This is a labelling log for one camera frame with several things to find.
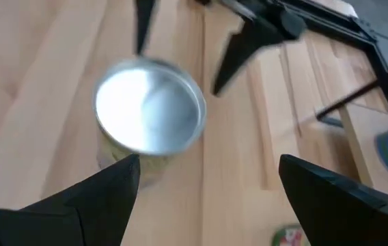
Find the silver lid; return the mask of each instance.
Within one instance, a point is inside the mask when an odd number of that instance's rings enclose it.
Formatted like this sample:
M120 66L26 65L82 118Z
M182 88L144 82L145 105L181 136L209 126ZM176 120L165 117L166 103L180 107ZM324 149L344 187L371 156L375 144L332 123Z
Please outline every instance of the silver lid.
M115 143L159 156L187 149L206 119L202 91L187 72L144 58L107 72L96 87L94 110L101 129Z

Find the light wood floor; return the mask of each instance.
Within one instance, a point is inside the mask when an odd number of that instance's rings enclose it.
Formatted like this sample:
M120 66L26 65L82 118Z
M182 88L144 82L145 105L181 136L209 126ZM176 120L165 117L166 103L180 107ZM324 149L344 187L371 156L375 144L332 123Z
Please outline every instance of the light wood floor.
M98 171L92 89L109 66L134 57L133 1L20 1L8 13L0 1L0 207L8 208ZM345 3L322 3L353 14ZM281 154L357 179L344 131L314 114L374 78L365 55L308 31L298 42L259 52L215 98L210 84L239 25L217 5L159 4L146 55L192 74L208 119L201 139L140 192L123 245L268 245L275 230L297 222L277 174ZM57 57L49 55L54 44L64 51ZM38 90L46 83L49 94ZM356 103L388 110L378 90Z

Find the metal can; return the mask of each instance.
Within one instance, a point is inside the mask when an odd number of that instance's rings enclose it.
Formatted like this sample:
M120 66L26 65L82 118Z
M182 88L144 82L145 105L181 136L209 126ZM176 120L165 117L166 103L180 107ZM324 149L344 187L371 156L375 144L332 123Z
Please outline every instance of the metal can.
M136 59L111 69L94 90L100 168L139 154L140 187L156 182L170 156L202 133L206 103L191 76L164 61Z

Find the can label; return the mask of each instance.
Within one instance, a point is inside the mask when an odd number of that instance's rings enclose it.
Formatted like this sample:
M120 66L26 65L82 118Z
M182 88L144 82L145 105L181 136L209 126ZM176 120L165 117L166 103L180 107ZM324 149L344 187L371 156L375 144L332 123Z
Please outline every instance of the can label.
M98 138L97 161L101 169L124 159L130 154L138 154L116 144L100 127L98 127ZM141 166L139 188L142 188L152 185L159 180L163 170L169 164L169 157L139 154L139 162Z

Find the black metal frame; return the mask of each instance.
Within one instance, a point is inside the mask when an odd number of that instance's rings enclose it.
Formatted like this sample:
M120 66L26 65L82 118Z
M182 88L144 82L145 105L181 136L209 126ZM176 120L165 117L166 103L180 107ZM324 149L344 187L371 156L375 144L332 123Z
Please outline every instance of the black metal frame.
M310 0L279 0L278 2L300 16L306 22L308 29L364 51L375 72L377 78L375 81L317 113L318 120L323 120L330 112L343 107L376 87L381 87L388 102L388 64L382 56L378 38L369 23L354 16L346 16Z

